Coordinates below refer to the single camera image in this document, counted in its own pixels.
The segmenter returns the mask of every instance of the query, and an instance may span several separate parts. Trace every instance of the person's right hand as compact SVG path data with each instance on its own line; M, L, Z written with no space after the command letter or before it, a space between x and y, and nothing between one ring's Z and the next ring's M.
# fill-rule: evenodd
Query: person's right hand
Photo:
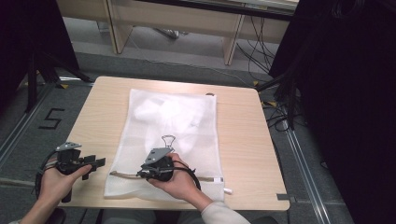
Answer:
M178 154L169 153L167 156L172 159L175 167L186 168L185 166L183 166L183 164L188 167L188 164L185 163L178 156ZM208 205L213 203L213 201L209 197L207 197L204 193L198 190L191 176L185 171L175 170L172 178L167 182L162 182L156 179L149 179L148 182L154 187L157 187L169 193L172 197L176 199L184 200L188 203L191 203L200 211L203 211Z

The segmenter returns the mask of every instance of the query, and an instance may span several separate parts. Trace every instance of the white fabric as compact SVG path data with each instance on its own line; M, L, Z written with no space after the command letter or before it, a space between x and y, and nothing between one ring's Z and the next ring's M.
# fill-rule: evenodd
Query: white fabric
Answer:
M172 147L199 177L223 177L216 127L217 97L131 90L128 117L109 172L135 175L155 147L164 147L162 136L171 134ZM201 181L203 192L214 201L224 200L223 182ZM105 197L139 197L177 201L145 179L108 175Z

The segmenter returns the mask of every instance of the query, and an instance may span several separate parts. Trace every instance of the wooden table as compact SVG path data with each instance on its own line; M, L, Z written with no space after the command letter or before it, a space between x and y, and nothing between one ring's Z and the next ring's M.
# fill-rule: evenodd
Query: wooden table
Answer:
M285 211L286 194L258 93L253 89L99 77L83 106L68 141L82 144L81 156L106 158L106 166L77 181L72 201L61 206L94 208L193 209L187 203L160 203L138 198L105 199L106 175L119 145L128 112L130 89L171 93L214 93L218 96L219 154L225 188L233 194L225 202L234 210Z

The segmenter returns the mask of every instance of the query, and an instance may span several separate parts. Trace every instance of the floor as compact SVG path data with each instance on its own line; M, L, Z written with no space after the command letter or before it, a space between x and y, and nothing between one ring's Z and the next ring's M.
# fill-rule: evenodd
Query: floor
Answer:
M251 88L255 84L254 81L263 83L271 78L266 75L260 66L270 66L270 64L257 64L251 62L247 56L244 55L242 50L237 49L233 56L233 63L231 65L225 65L222 53L221 37L211 35L198 35L198 34L184 34L180 35L177 40L168 38L167 36L159 33L158 31L147 28L147 27L135 27L127 46L123 50L122 54L114 54L111 46L110 33L100 24L95 21L81 21L76 19L64 18L67 31L70 35L73 48L78 56L81 70L86 71L92 76L103 75L106 71L113 71L116 74L114 76L124 76L125 70L128 72L135 71L139 73L142 78L153 78L150 76L151 72L149 67L151 64L163 65L163 68L170 67L168 73L175 72L177 68L183 66L187 67L183 71L190 71L194 73L194 78L198 79L203 83L214 83L224 82L229 79L227 83L229 85L248 87ZM260 62L264 61L262 54L258 51L252 52L256 42L251 41L250 43L246 40L238 40L238 44L241 49L247 52L248 55L258 59ZM266 43L266 47L273 54L276 54L278 45ZM106 57L101 63L90 64L92 58ZM136 66L130 62L139 62L138 71ZM187 78L189 74L185 76L175 74L175 80ZM161 77L161 74L155 78L167 79L167 77ZM80 97L85 99L89 93L89 89L83 86L73 87L75 91L67 94L73 94L73 97ZM264 101L272 101L272 94L276 87L266 92L262 92L260 98ZM19 107L19 101L23 101L25 92L21 91L19 100L16 100L14 107ZM63 97L66 94L63 91L54 89L52 95L57 97ZM51 102L49 105L45 105L47 108L56 107L61 105L62 102L58 102L58 98L51 100L51 95L48 101ZM64 97L64 103L70 101L70 95ZM75 105L76 111L83 104L81 101L80 105ZM271 119L278 115L276 111L266 107L264 108L264 114L267 119ZM75 118L78 114L70 115L70 123L73 123L72 118ZM38 114L38 117L45 117L44 112L42 115ZM5 114L0 118L0 124L5 124L4 127L9 127L9 123L17 123L18 119L15 116ZM286 134L286 132L279 132L279 127L282 128L282 123L278 123L270 128L271 135L274 138L275 146L279 154L281 161L280 167L282 168L285 185L290 196L290 210L289 212L282 213L265 213L275 217L280 224L286 223L336 223L336 224L349 224L353 223L350 217L347 207L343 202L342 196L337 190L336 185L332 181L332 176L328 170L326 170L321 164L321 156L318 148L316 147L315 140L312 138L309 128L304 123L304 118L298 118L296 120L299 125L296 125L294 133ZM30 126L39 126L39 124L30 124ZM40 141L44 143L52 143L51 137L56 138L57 136L42 136ZM5 135L0 134L1 142L5 141ZM297 143L298 148L293 148L291 142ZM21 147L29 147L29 141L23 143L21 141ZM34 154L31 156L32 160L36 160ZM21 158L10 156L11 160L26 160ZM11 170L12 162L8 161L9 165L4 166L3 170L0 170L0 177L9 177L6 174L8 170ZM29 166L26 165L22 170L29 170ZM15 174L13 177L20 179L26 179L27 174ZM23 195L29 193L27 188L10 188L0 185L2 193L0 193L0 201L6 202L12 200L12 195ZM315 199L319 196L322 203L318 204ZM19 200L14 206L20 205L23 209L27 209L33 199ZM0 215L3 208L6 208L4 203L0 203ZM262 216L262 213L253 211L240 211L243 216L248 219ZM66 223L77 223L78 219L82 216L83 212L78 209L72 209L69 211L71 219ZM2 217L7 215L3 214L0 216L0 224L7 223L3 222ZM89 209L82 223L92 223L97 216L96 210Z

